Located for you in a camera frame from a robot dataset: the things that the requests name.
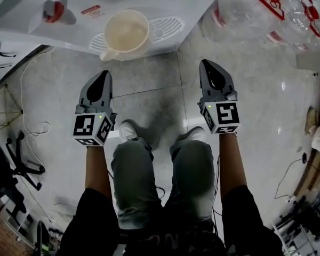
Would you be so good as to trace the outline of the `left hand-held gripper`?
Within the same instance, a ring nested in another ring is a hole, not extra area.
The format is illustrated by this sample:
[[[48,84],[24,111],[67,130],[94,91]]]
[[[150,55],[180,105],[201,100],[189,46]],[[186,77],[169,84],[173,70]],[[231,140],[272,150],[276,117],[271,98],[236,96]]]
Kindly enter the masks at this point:
[[[72,137],[81,145],[105,145],[117,116],[109,107],[112,97],[113,82],[108,70],[96,74],[83,86],[72,131]]]

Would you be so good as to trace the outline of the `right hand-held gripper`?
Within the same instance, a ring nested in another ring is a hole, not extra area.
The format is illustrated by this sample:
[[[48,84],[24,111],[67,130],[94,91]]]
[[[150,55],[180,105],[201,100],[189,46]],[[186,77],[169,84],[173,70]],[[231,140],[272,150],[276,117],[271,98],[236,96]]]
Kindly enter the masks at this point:
[[[198,106],[211,134],[235,133],[241,126],[237,92],[231,75],[219,64],[203,59],[199,64],[203,96]]]

